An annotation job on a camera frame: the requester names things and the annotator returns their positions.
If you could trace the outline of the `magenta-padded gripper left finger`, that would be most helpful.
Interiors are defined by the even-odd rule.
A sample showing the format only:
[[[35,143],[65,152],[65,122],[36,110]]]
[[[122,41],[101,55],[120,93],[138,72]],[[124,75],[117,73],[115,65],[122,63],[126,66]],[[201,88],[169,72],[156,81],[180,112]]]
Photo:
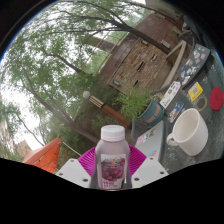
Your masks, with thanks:
[[[78,159],[69,159],[56,175],[78,186],[96,189],[95,149],[89,149]]]

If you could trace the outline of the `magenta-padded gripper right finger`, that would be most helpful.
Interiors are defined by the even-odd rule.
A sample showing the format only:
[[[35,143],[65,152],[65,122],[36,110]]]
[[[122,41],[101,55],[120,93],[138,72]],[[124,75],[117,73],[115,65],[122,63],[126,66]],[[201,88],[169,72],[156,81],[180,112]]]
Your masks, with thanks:
[[[129,148],[129,171],[125,184],[127,189],[140,188],[168,176],[168,172],[156,158],[146,157],[132,145]]]

